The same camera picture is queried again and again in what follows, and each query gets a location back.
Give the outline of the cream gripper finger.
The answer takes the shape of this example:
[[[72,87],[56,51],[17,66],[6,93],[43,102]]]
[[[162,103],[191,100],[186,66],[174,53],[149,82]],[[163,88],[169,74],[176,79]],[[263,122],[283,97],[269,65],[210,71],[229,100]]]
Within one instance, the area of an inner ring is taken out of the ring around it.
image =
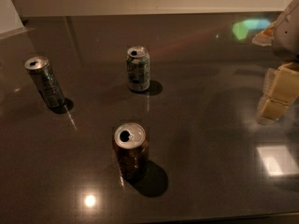
[[[263,29],[260,33],[253,37],[252,43],[258,46],[271,46],[272,40],[274,36],[276,22],[273,21],[270,25],[268,25],[265,29]]]
[[[279,120],[299,97],[299,63],[284,63],[269,68],[264,77],[263,96],[257,107],[256,121],[269,125]]]

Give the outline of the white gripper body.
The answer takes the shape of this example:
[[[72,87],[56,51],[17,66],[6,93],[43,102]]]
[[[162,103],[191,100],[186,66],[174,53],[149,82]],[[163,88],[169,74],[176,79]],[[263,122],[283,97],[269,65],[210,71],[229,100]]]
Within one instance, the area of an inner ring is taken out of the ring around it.
[[[285,61],[299,62],[299,0],[292,0],[279,14],[272,49]]]

